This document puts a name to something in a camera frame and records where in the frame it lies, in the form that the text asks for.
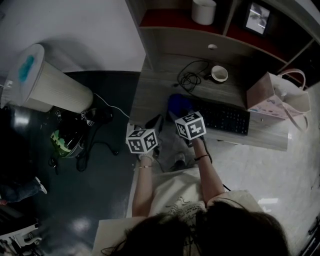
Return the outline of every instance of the jeans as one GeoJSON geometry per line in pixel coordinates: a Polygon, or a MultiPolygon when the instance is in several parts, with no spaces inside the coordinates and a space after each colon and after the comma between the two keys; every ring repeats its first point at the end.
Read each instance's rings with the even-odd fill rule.
{"type": "Polygon", "coordinates": [[[8,186],[0,184],[0,195],[3,200],[8,203],[16,203],[21,200],[32,197],[41,191],[39,182],[34,178],[24,185],[8,186]]]}

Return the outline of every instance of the black keyboard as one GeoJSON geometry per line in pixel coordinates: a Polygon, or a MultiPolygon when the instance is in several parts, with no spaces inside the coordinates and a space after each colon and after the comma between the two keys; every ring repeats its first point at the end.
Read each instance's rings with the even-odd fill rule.
{"type": "Polygon", "coordinates": [[[248,135],[250,112],[223,103],[188,99],[193,110],[199,111],[203,116],[206,128],[248,135]]]}

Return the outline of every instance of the blue object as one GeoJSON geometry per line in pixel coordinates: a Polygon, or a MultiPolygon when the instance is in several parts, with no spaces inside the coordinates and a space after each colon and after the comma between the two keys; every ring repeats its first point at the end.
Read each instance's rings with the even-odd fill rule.
{"type": "Polygon", "coordinates": [[[182,118],[192,110],[192,104],[189,99],[182,94],[172,94],[168,100],[168,111],[182,118]]]}
{"type": "Polygon", "coordinates": [[[35,62],[35,57],[33,57],[32,55],[29,55],[26,58],[25,62],[19,68],[18,77],[21,83],[27,80],[28,74],[34,62],[35,62]]]}

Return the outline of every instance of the red shelf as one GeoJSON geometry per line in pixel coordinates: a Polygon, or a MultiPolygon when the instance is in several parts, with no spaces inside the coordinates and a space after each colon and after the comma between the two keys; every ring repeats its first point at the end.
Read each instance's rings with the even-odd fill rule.
{"type": "Polygon", "coordinates": [[[286,62],[285,55],[267,37],[256,35],[250,31],[245,30],[244,28],[238,27],[234,23],[230,24],[226,36],[264,50],[267,53],[278,57],[283,62],[286,62]]]}
{"type": "Polygon", "coordinates": [[[179,28],[198,30],[221,35],[214,25],[200,25],[191,18],[190,10],[183,9],[150,9],[147,10],[140,24],[141,28],[179,28]]]}

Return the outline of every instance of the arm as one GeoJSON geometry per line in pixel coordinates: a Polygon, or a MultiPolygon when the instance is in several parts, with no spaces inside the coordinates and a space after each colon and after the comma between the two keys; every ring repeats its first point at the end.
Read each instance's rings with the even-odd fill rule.
{"type": "MultiPolygon", "coordinates": [[[[143,156],[140,166],[151,166],[152,160],[143,156]]],[[[139,168],[138,181],[136,183],[132,202],[132,217],[147,217],[150,212],[153,199],[152,191],[152,168],[139,168]]]]}
{"type": "MultiPolygon", "coordinates": [[[[204,142],[195,138],[192,140],[195,158],[199,158],[207,154],[204,142]]],[[[202,157],[198,161],[201,186],[204,202],[207,204],[208,201],[225,192],[224,185],[221,182],[215,168],[210,162],[209,156],[202,157]]]]}

